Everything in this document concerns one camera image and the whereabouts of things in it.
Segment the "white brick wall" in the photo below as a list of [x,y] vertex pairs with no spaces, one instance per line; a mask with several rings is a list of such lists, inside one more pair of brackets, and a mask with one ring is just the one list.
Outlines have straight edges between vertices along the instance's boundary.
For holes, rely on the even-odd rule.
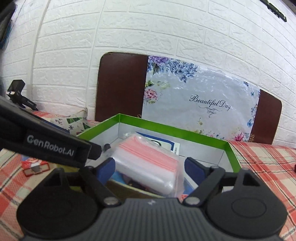
[[[7,84],[14,78],[31,83],[29,97],[39,109],[71,114],[88,107],[94,118],[104,53],[163,55],[217,67],[281,99],[274,144],[296,147],[296,16],[281,0],[272,4],[287,23],[259,0],[18,0],[18,5],[23,2],[2,75]],[[32,65],[27,56],[34,45]]]

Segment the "pillow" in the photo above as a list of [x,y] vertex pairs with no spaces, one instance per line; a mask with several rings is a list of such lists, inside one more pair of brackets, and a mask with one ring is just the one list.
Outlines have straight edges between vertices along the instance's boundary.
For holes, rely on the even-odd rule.
[[87,114],[87,108],[84,108],[70,116],[51,118],[50,122],[68,130],[71,135],[76,136],[91,127],[91,124],[87,121]]

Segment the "clear plastic packaging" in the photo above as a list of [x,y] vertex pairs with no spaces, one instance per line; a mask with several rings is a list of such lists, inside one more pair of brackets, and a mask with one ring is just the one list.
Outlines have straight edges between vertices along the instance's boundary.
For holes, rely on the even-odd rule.
[[116,170],[155,193],[179,197],[184,191],[183,162],[171,151],[134,133],[108,150]]

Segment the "red object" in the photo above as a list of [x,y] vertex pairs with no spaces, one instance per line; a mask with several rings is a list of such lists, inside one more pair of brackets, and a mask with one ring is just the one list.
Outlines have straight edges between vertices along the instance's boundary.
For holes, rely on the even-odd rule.
[[47,161],[30,157],[27,160],[22,161],[22,169],[25,176],[29,177],[37,173],[48,171],[50,167]]

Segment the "checkered bedsheet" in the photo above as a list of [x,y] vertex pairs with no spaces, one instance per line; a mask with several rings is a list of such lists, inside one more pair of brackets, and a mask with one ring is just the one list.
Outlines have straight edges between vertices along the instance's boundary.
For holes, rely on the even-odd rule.
[[288,218],[280,233],[296,240],[296,149],[251,142],[230,142],[242,167],[256,173],[284,203]]
[[[48,113],[35,114],[53,117]],[[296,149],[250,142],[230,143],[241,166],[255,172],[285,204],[289,215],[280,236],[286,241],[296,241]],[[50,172],[26,177],[20,164],[19,154],[0,152],[0,241],[15,241],[23,236],[16,220],[17,207]]]

